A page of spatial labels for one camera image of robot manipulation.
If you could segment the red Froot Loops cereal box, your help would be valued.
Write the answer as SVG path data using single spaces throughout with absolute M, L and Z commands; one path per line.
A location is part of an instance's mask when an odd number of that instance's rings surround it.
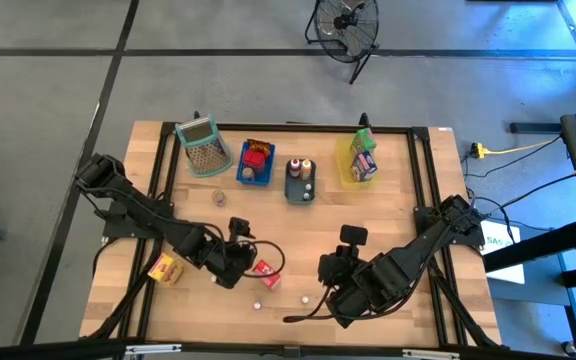
M 253 267 L 253 275 L 268 289 L 274 289 L 280 282 L 280 273 L 265 260 L 259 260 Z

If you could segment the black aluminium table frame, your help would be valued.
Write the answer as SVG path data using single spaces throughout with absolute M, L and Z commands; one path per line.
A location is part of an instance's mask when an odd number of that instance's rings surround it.
M 361 248 L 364 259 L 402 246 L 416 234 L 414 208 L 430 203 L 433 186 L 424 155 L 437 166 L 436 188 L 442 196 L 465 191 L 453 132 L 432 128 L 428 139 L 401 128 L 376 133 L 377 183 L 365 190 L 345 190 L 334 159 L 336 140 L 353 137 L 349 125 L 223 124 L 220 133 L 233 152 L 247 139 L 275 145 L 272 180 L 265 187 L 237 181 L 233 170 L 198 178 L 189 170 L 183 150 L 163 137 L 162 124 L 138 121 L 122 161 L 140 190 L 149 186 L 152 170 L 173 175 L 171 199 L 179 218 L 226 227 L 231 217 L 246 219 L 259 241 L 259 257 L 281 275 L 272 290 L 245 278 L 232 289 L 211 282 L 206 270 L 186 266 L 173 286 L 155 285 L 137 296 L 123 331 L 148 341 L 179 343 L 300 346 L 420 347 L 438 346 L 430 283 L 422 279 L 410 300 L 397 312 L 344 328 L 328 315 L 321 299 L 317 267 L 321 255 L 338 246 L 344 224 L 368 230 Z M 316 197 L 293 205 L 284 195 L 286 163 L 294 158 L 316 163 Z M 223 207 L 212 201 L 221 190 Z M 302 296 L 309 303 L 301 302 Z M 253 304 L 260 302 L 261 310 Z

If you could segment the blue Frosted Flakes cereal box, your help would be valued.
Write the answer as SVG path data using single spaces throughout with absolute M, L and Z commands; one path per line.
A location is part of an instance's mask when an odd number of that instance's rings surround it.
M 370 151 L 358 153 L 351 165 L 353 178 L 357 182 L 371 181 L 377 170 L 376 161 Z

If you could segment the black floor fan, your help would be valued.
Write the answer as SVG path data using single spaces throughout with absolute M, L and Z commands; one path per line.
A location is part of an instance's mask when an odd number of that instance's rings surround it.
M 379 14 L 378 0 L 315 0 L 304 38 L 333 60 L 354 64 L 352 85 L 379 49 Z

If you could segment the white paper sign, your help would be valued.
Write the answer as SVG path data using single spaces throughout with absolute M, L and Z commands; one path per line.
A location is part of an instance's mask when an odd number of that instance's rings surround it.
M 516 226 L 507 228 L 488 220 L 481 222 L 484 244 L 480 247 L 480 254 L 487 255 L 521 241 L 520 230 Z M 501 280 L 515 284 L 524 284 L 524 268 L 522 265 L 514 265 L 495 271 L 486 271 L 489 279 Z

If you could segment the grey plastic bin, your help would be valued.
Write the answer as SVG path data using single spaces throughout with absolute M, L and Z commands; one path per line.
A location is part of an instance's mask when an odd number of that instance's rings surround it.
M 293 205 L 308 205 L 313 202 L 316 197 L 316 163 L 312 160 L 312 173 L 310 179 L 304 181 L 301 179 L 301 174 L 299 178 L 293 178 L 289 175 L 289 160 L 286 163 L 285 167 L 285 186 L 284 186 L 284 195 L 288 203 Z M 311 190 L 305 190 L 305 185 L 310 183 L 312 185 Z M 309 193 L 310 199 L 308 201 L 303 199 L 303 194 Z

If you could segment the red box with grey end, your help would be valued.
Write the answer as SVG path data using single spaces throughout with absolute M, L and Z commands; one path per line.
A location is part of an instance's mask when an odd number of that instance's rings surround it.
M 244 152 L 241 175 L 245 180 L 254 181 L 265 173 L 266 156 L 261 151 L 248 149 Z

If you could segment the yellow translucent plastic bin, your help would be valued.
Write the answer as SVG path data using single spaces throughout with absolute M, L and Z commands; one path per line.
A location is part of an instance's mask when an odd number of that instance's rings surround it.
M 339 182 L 345 190 L 365 190 L 377 183 L 378 173 L 374 172 L 368 180 L 359 182 L 352 171 L 355 156 L 351 152 L 352 136 L 339 137 L 335 142 L 334 159 Z

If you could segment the silver metal bracket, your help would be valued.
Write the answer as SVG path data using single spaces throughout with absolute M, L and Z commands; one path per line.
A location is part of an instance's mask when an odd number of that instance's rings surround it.
M 461 360 L 459 353 L 427 349 L 403 349 L 402 357 L 417 360 Z
M 182 350 L 181 344 L 142 344 L 128 345 L 125 348 L 125 356 L 140 357 L 151 354 L 176 353 Z

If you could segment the brown orange snack packet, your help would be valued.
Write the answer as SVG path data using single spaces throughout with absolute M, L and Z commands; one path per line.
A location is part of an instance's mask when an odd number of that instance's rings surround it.
M 265 157 L 268 157 L 271 153 L 271 144 L 269 142 L 256 139 L 248 139 L 247 144 L 251 151 L 261 153 Z

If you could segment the blue plastic bin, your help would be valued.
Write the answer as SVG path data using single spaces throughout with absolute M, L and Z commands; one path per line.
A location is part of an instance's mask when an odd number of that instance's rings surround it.
M 241 171 L 243 168 L 242 160 L 243 155 L 246 150 L 249 149 L 247 141 L 242 144 L 241 153 L 239 157 L 237 172 L 236 172 L 236 179 L 245 185 L 255 185 L 255 186 L 267 186 L 271 179 L 272 179 L 272 172 L 273 172 L 273 162 L 274 162 L 274 155 L 275 155 L 275 145 L 271 144 L 271 153 L 268 157 L 266 157 L 266 165 L 265 165 L 265 173 L 261 178 L 258 178 L 254 181 L 245 180 L 242 175 Z

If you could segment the black metal beam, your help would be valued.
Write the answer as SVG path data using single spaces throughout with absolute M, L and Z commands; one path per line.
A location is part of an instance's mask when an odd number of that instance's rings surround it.
M 505 269 L 575 247 L 576 222 L 484 255 L 485 270 Z

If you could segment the black floor bar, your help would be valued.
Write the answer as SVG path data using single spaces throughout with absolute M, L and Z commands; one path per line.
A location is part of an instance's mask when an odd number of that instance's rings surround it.
M 560 134 L 560 123 L 512 122 L 509 130 L 513 134 Z

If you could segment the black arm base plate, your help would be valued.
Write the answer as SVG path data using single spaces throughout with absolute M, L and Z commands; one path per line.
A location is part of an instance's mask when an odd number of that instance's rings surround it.
M 159 238 L 161 234 L 154 228 L 139 223 L 133 218 L 134 212 L 151 218 L 152 213 L 172 216 L 174 205 L 164 200 L 155 200 L 148 207 L 131 202 L 128 206 L 112 201 L 108 210 L 95 210 L 94 214 L 105 223 L 102 235 L 108 238 Z
M 418 207 L 413 211 L 415 227 L 418 234 L 430 229 L 435 223 L 439 221 L 439 217 L 435 214 L 436 209 L 432 207 Z M 480 227 L 481 221 L 477 220 L 475 226 L 457 233 L 455 235 L 447 235 L 447 239 L 456 245 L 467 246 L 480 246 L 484 244 L 484 236 Z

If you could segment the yellow cereal box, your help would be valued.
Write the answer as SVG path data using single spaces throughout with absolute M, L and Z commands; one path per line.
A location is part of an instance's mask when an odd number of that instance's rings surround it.
M 184 267 L 177 257 L 161 253 L 147 275 L 163 286 L 173 286 L 183 272 Z

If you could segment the blue metal frame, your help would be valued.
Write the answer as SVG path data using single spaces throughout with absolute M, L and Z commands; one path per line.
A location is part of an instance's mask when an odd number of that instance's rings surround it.
M 574 270 L 576 252 L 569 250 L 525 263 L 522 283 L 512 269 L 488 277 L 503 344 L 559 356 L 564 344 L 576 349 L 576 287 L 565 287 L 560 278 Z

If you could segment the green cereal box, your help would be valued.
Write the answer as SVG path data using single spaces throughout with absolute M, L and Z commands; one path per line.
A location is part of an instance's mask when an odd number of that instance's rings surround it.
M 358 130 L 351 142 L 350 150 L 353 155 L 359 153 L 370 152 L 373 153 L 377 147 L 374 134 L 369 127 Z

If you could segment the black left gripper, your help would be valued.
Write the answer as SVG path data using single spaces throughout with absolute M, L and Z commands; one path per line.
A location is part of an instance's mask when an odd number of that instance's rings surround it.
M 232 289 L 252 267 L 256 250 L 248 242 L 214 242 L 202 251 L 202 264 L 216 277 L 216 283 Z

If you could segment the black overhead frame beam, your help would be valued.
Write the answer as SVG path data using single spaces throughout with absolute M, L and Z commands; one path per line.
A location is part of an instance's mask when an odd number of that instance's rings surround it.
M 225 353 L 256 354 L 282 357 L 285 345 L 260 344 L 219 344 L 219 343 L 144 343 L 137 338 L 123 339 L 84 339 L 69 342 L 26 344 L 0 347 L 0 360 L 98 360 L 125 356 L 128 345 L 142 344 L 181 344 L 182 350 L 176 353 Z M 505 347 L 473 347 L 446 345 L 438 348 L 417 347 L 356 347 L 356 346 L 300 346 L 302 357 L 307 356 L 361 356 L 361 357 L 402 357 L 403 349 L 427 349 L 460 354 L 461 360 L 576 360 L 573 357 L 514 351 Z

